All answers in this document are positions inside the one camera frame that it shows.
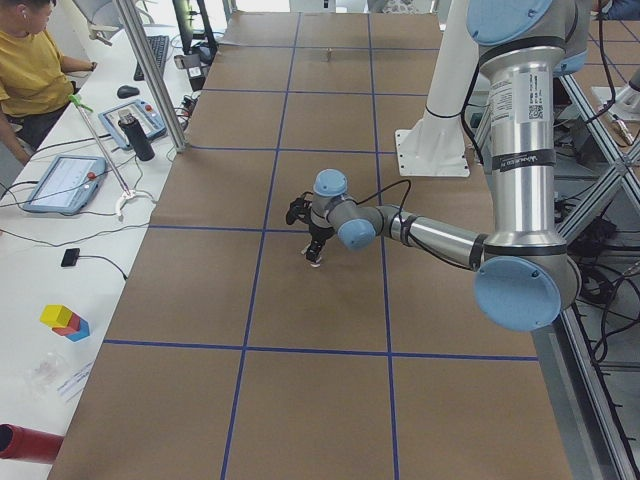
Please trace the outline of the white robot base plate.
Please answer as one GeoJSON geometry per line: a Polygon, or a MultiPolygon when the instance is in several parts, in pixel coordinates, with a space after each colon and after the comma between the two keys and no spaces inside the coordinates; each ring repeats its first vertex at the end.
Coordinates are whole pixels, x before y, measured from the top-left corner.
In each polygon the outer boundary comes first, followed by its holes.
{"type": "Polygon", "coordinates": [[[470,175],[462,130],[399,129],[395,131],[398,169],[408,177],[470,175]]]}

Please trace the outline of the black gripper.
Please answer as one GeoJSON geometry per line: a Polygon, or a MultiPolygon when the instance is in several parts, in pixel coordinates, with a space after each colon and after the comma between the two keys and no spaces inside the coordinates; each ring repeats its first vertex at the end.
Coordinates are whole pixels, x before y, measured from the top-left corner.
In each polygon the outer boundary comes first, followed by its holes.
{"type": "Polygon", "coordinates": [[[314,263],[320,263],[322,261],[324,245],[334,236],[334,229],[331,226],[321,227],[311,223],[309,225],[309,233],[311,235],[311,242],[305,250],[305,258],[307,260],[313,260],[314,263]]]}

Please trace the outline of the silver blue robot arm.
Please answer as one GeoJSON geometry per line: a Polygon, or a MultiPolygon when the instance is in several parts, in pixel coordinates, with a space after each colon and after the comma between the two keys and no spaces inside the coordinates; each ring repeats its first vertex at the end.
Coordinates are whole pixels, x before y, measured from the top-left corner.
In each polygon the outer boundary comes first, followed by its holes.
{"type": "Polygon", "coordinates": [[[360,206],[346,176],[321,171],[313,196],[287,221],[307,224],[306,259],[318,264],[326,241],[351,250],[385,236],[475,273],[481,311],[515,331],[551,324],[580,289],[554,221],[553,80],[586,58],[586,1],[473,1],[467,29],[489,80],[494,230],[468,231],[395,205],[360,206]]]}

